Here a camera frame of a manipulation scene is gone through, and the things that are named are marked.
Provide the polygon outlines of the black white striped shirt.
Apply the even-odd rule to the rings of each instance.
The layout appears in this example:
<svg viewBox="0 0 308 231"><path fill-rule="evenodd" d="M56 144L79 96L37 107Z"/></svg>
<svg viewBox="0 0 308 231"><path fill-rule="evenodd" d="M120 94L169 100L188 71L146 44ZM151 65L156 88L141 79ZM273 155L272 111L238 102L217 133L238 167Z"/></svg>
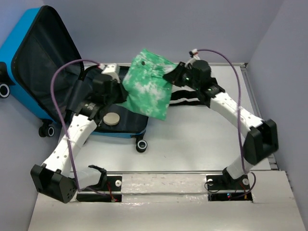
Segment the black white striped shirt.
<svg viewBox="0 0 308 231"><path fill-rule="evenodd" d="M176 90L171 93L169 106L197 106L203 105L194 90Z"/></svg>

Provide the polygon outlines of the cream round puck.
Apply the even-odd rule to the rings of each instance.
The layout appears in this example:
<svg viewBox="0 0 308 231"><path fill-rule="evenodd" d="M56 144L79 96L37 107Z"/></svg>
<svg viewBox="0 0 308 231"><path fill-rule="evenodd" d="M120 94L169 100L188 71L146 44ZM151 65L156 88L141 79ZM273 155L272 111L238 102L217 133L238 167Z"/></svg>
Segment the cream round puck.
<svg viewBox="0 0 308 231"><path fill-rule="evenodd" d="M113 113L113 112L107 113L103 117L103 122L109 126L115 126L119 123L119 121L120 121L120 116L117 113Z"/></svg>

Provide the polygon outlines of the green tie-dye shorts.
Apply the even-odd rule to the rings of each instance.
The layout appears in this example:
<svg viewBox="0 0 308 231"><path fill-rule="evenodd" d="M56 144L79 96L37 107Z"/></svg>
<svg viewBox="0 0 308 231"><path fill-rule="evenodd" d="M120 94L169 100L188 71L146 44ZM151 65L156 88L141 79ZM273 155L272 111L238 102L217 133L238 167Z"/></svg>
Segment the green tie-dye shorts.
<svg viewBox="0 0 308 231"><path fill-rule="evenodd" d="M118 105L140 115L165 120L172 84L163 76L175 68L176 65L165 57L143 49L133 58L122 81L128 96Z"/></svg>

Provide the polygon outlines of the blue kids suitcase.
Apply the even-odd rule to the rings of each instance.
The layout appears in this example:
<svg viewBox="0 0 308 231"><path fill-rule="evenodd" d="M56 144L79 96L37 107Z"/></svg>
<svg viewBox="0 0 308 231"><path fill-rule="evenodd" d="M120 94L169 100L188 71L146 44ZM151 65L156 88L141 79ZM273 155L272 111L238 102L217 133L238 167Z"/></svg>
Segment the blue kids suitcase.
<svg viewBox="0 0 308 231"><path fill-rule="evenodd" d="M48 5L25 11L0 48L0 96L12 95L42 121L41 137L52 137L60 116L70 123L80 102L92 90L100 64L83 61L57 11ZM122 83L128 68L120 66ZM134 138L136 150L145 152L148 117L112 104L115 126L102 122L95 134Z"/></svg>

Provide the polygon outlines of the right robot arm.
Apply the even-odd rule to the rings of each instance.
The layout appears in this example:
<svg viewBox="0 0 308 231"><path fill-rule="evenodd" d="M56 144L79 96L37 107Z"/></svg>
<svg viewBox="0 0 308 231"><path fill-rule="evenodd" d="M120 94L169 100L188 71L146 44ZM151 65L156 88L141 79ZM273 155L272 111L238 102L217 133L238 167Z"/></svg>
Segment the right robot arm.
<svg viewBox="0 0 308 231"><path fill-rule="evenodd" d="M222 171L220 181L225 188L234 188L243 175L278 151L277 124L272 119L264 120L242 108L240 101L232 99L212 77L208 62L180 62L173 68L167 68L163 78L174 86L191 88L202 105L237 127L240 155Z"/></svg>

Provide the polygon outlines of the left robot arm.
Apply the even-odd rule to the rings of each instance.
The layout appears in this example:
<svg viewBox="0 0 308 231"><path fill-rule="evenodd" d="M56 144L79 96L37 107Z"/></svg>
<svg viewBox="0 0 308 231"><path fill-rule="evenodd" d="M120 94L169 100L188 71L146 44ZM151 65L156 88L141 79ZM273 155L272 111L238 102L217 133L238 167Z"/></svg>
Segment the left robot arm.
<svg viewBox="0 0 308 231"><path fill-rule="evenodd" d="M38 193L70 202L76 192L103 189L107 183L104 168L89 165L77 170L75 158L92 132L103 122L114 103L125 101L127 93L118 73L98 74L92 90L80 102L70 125L63 124L64 134L50 156L41 165L33 165L30 175Z"/></svg>

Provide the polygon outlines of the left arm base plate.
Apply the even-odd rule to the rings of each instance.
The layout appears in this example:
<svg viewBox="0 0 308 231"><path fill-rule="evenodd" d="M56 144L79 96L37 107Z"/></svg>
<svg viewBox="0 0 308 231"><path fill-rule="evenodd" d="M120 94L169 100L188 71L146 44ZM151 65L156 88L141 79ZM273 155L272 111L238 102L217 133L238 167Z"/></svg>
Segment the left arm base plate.
<svg viewBox="0 0 308 231"><path fill-rule="evenodd" d="M95 188L95 193L89 189L77 193L76 201L88 203L120 203L122 202L122 175L108 175L104 186Z"/></svg>

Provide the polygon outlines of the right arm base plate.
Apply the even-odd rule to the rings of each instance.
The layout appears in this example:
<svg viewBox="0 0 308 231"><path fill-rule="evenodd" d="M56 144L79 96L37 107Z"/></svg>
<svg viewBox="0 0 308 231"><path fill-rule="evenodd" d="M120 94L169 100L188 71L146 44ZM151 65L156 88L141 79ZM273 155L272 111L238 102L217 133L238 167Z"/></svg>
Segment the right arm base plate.
<svg viewBox="0 0 308 231"><path fill-rule="evenodd" d="M231 183L224 183L222 175L207 175L204 188L207 192L207 198L210 202L226 201L253 201L250 190L250 183L247 175Z"/></svg>

